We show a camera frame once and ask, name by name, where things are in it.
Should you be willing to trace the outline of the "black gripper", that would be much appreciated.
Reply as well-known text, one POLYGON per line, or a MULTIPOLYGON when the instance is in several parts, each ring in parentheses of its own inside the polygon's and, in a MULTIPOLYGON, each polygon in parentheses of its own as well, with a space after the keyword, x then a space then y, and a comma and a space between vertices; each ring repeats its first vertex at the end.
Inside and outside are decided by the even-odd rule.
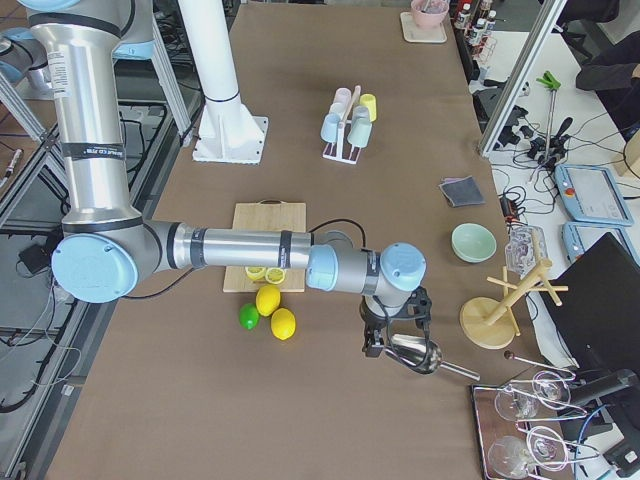
POLYGON ((417 287, 400 307, 384 304, 380 296, 364 296, 359 313, 366 357, 378 358, 383 352, 394 358, 429 357, 431 299, 424 287, 417 287))

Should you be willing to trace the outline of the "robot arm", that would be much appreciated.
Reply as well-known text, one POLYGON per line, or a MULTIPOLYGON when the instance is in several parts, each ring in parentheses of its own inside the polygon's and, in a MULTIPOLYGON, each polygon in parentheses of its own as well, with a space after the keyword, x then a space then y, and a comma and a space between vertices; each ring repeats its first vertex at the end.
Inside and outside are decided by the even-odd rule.
POLYGON ((352 202, 358 184, 346 176, 304 172, 298 149, 281 143, 283 164, 257 172, 269 121, 243 104, 222 5, 184 1, 185 24, 204 96, 195 165, 172 177, 163 200, 177 221, 147 220, 130 199, 119 128, 113 62, 128 49, 152 50, 153 13, 147 1, 29 1, 31 33, 46 51, 54 86, 61 151, 71 207, 51 265, 75 298, 108 303, 151 275, 209 266, 278 267, 304 272, 312 289, 357 294, 364 353, 386 353, 416 367, 391 331, 412 322, 426 353, 430 299, 422 287, 427 263, 413 245, 382 251, 356 248, 341 232, 236 230, 204 227, 251 188, 280 186, 315 208, 352 202))

